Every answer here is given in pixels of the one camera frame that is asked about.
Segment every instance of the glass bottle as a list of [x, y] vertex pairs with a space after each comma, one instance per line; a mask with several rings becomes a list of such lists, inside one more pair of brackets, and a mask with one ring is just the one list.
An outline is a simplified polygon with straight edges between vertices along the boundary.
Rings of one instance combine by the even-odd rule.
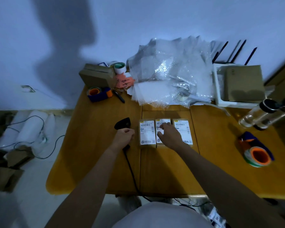
[[273, 114], [268, 114], [266, 117], [262, 118], [262, 120], [257, 121], [254, 128], [258, 130], [267, 129], [268, 126], [272, 125], [283, 117], [285, 117], [285, 99], [282, 101], [282, 107], [279, 110]]
[[239, 120], [239, 124], [243, 127], [251, 127], [257, 121], [261, 120], [268, 114], [273, 114], [281, 107], [275, 100], [265, 99], [259, 105], [255, 106], [247, 115]]

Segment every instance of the yellow tabletop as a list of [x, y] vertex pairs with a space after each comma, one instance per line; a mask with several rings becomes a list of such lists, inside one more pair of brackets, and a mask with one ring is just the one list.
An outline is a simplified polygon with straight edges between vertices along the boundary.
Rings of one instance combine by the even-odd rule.
[[[273, 127], [249, 129], [274, 154], [275, 161], [262, 168], [247, 164], [237, 137], [245, 130], [237, 119], [247, 111], [231, 109], [228, 117], [211, 106], [156, 108], [139, 106], [126, 93], [125, 104], [113, 96], [91, 103], [84, 88], [69, 123], [58, 157], [49, 173], [46, 188], [51, 194], [70, 193], [96, 164], [112, 141], [119, 120], [130, 117], [138, 134], [139, 119], [185, 118], [189, 120], [193, 148], [203, 157], [232, 175], [260, 197], [285, 199], [285, 146]], [[130, 143], [128, 157], [140, 191], [148, 196], [183, 197], [205, 195], [182, 159], [168, 148], [140, 149], [138, 136]], [[116, 161], [107, 193], [137, 194], [125, 157]]]

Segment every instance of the clear plastic bag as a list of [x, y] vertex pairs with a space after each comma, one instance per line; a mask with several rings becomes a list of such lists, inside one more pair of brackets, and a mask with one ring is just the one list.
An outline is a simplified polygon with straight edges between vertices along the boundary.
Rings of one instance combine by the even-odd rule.
[[211, 46], [200, 37], [152, 39], [139, 47], [128, 64], [136, 80], [132, 99], [139, 104], [189, 107], [193, 101], [213, 99]]

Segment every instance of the person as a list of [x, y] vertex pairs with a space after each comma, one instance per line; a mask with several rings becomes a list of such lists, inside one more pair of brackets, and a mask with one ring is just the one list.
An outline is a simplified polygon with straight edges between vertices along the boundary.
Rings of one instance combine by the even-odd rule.
[[[232, 228], [285, 227], [285, 221], [250, 189], [203, 158], [182, 141], [170, 123], [163, 123], [158, 137], [186, 163], [194, 177]], [[57, 208], [46, 228], [90, 228], [99, 212], [118, 153], [134, 137], [134, 130], [118, 130], [91, 171]], [[213, 227], [194, 210], [167, 203], [151, 202], [118, 221], [114, 228]]]

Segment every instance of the electrical outlet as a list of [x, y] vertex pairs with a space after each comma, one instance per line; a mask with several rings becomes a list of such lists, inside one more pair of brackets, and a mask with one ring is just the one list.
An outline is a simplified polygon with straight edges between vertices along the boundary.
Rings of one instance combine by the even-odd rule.
[[30, 86], [22, 85], [21, 88], [22, 88], [22, 92], [24, 92], [24, 93], [35, 93], [35, 92], [36, 92], [36, 91], [35, 91], [32, 87], [30, 87]]

